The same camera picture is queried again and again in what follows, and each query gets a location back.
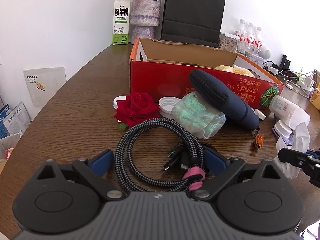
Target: red cardboard box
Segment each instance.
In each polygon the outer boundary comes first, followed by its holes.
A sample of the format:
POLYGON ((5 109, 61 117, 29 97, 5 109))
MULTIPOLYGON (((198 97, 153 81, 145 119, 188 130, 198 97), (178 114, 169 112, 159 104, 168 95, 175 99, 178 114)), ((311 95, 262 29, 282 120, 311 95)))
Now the red cardboard box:
POLYGON ((148 93, 155 102, 172 96, 183 98, 195 91, 189 73, 202 69, 225 83, 252 108, 268 109, 284 85, 243 55, 202 45, 137 39, 130 56, 131 92, 148 93), (219 65, 249 69, 256 78, 214 70, 219 65))

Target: tissue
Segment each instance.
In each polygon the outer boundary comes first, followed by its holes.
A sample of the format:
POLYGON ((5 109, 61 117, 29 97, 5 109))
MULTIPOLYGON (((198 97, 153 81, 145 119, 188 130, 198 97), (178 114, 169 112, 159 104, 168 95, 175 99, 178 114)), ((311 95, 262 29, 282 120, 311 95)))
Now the tissue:
MULTIPOLYGON (((296 130, 293 131, 292 146, 287 146, 283 139, 280 137, 276 143, 276 149, 277 153, 279 153, 282 148, 288 148, 306 153, 309 148, 309 143, 309 131, 305 122, 302 122, 301 124, 297 125, 296 130)), ((274 161, 288 179, 294 179, 298 176, 300 168, 292 166, 290 163, 281 162, 278 156, 274 158, 274 161)))

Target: yellow container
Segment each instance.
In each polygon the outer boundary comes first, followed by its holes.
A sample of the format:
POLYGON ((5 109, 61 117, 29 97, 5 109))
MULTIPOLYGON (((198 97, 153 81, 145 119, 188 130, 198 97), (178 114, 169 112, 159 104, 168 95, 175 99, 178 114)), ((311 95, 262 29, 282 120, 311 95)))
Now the yellow container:
POLYGON ((315 88, 315 91, 310 98, 310 103, 318 110, 320 110, 320 88, 315 88))

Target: zipper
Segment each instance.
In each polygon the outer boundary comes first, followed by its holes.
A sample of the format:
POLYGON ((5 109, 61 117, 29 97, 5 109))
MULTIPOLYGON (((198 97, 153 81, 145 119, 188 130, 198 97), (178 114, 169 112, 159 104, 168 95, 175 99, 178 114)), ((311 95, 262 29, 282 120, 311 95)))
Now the zipper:
POLYGON ((204 87, 207 90, 207 92, 210 92, 211 94, 213 94, 215 99, 218 99, 218 101, 220 101, 221 104, 224 104, 226 102, 227 97, 224 94, 222 94, 219 90, 217 90, 214 86, 212 88, 209 87, 200 77, 198 77, 193 72, 190 73, 190 76, 196 79, 196 81, 200 83, 200 85, 204 87))

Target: wood grain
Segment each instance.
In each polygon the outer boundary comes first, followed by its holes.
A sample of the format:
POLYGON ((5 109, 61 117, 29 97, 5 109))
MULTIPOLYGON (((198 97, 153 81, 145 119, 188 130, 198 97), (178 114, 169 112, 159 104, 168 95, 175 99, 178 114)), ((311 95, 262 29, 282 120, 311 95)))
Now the wood grain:
MULTIPOLYGON (((15 196, 37 167, 46 159, 67 163, 80 157, 91 158, 106 148, 116 149, 123 135, 113 118, 113 99, 129 94, 129 54, 132 46, 110 46, 78 71, 46 104, 31 123, 0 176, 0 231, 8 238, 19 232, 12 215, 15 196)), ((310 147, 320 147, 320 112, 307 99, 284 89, 283 94, 311 115, 308 126, 310 147)), ((252 146, 252 132, 231 122, 208 143, 225 157, 239 156, 247 163, 259 163, 276 156, 276 138, 271 133, 275 123, 270 111, 261 122, 265 139, 262 149, 252 146)), ((167 152, 179 142, 169 131, 152 129, 138 138, 134 145, 134 161, 147 176, 156 179, 178 179, 181 171, 161 172, 167 152)), ((119 186, 111 170, 106 178, 119 186)), ((292 180, 306 204, 300 229, 318 220, 320 190, 309 184, 302 172, 292 180)))

